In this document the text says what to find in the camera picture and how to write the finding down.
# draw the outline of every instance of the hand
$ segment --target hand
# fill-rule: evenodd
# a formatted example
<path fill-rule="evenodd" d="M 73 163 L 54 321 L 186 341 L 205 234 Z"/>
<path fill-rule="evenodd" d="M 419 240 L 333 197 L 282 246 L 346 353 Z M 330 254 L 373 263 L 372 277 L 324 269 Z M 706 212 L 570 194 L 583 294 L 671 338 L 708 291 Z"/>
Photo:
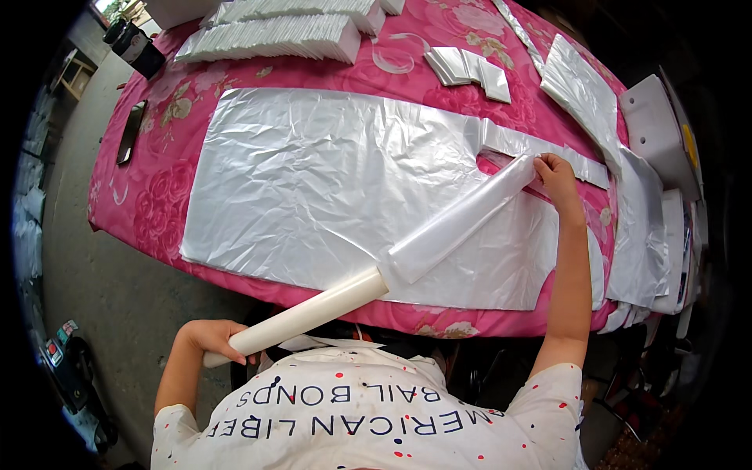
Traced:
<path fill-rule="evenodd" d="M 535 179 L 543 183 L 548 197 L 559 213 L 559 217 L 584 222 L 584 212 L 575 185 L 575 172 L 569 162 L 553 153 L 543 153 L 532 162 L 538 172 Z"/>
<path fill-rule="evenodd" d="M 233 349 L 227 340 L 246 328 L 248 327 L 232 320 L 193 320 L 180 328 L 177 337 L 188 341 L 198 350 L 219 353 L 227 359 L 245 365 L 245 356 Z"/>

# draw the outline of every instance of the yellow label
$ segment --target yellow label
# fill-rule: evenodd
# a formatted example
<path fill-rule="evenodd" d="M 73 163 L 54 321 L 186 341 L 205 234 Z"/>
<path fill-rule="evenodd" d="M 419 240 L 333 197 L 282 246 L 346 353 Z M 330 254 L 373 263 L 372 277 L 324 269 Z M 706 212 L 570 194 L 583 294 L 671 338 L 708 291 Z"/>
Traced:
<path fill-rule="evenodd" d="M 682 124 L 681 130 L 684 131 L 684 141 L 687 142 L 687 149 L 690 152 L 690 160 L 692 160 L 692 165 L 697 168 L 697 147 L 695 147 L 695 141 L 692 138 L 690 127 L 687 124 Z"/>

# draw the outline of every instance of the left hand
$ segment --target left hand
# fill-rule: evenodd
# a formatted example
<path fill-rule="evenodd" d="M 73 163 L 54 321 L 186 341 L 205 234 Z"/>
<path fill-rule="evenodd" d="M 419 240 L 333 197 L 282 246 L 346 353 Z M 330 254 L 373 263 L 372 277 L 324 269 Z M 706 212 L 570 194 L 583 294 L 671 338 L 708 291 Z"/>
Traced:
<path fill-rule="evenodd" d="M 177 337 L 184 338 L 198 350 L 222 354 L 231 361 L 245 365 L 245 356 L 233 349 L 227 340 L 246 328 L 232 320 L 192 320 L 180 328 Z"/>

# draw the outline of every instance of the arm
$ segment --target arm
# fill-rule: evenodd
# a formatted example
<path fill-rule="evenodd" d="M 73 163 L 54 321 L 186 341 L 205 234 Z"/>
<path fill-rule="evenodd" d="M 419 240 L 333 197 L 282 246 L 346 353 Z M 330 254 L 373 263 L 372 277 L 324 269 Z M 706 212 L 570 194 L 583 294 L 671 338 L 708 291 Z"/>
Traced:
<path fill-rule="evenodd" d="M 154 416 L 170 405 L 185 405 L 196 415 L 196 396 L 204 351 L 223 354 L 245 365 L 245 357 L 232 349 L 227 340 L 247 326 L 230 320 L 194 320 L 183 325 L 172 343 L 167 366 L 156 391 Z"/>
<path fill-rule="evenodd" d="M 546 335 L 530 377 L 562 362 L 582 367 L 593 302 L 587 227 L 575 186 L 575 173 L 566 160 L 552 153 L 544 153 L 534 163 L 559 212 L 559 249 Z"/>

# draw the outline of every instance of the cardboard tube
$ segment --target cardboard tube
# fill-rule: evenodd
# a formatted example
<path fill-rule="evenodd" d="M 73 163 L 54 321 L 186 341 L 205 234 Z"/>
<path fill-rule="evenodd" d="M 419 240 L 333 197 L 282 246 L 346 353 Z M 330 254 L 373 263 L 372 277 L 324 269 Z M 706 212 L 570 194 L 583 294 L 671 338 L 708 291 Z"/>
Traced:
<path fill-rule="evenodd" d="M 389 288 L 378 268 L 369 268 L 295 307 L 230 336 L 228 342 L 241 354 L 249 356 L 339 318 L 388 292 Z M 217 367 L 228 362 L 230 359 L 221 354 L 204 354 L 205 367 Z"/>

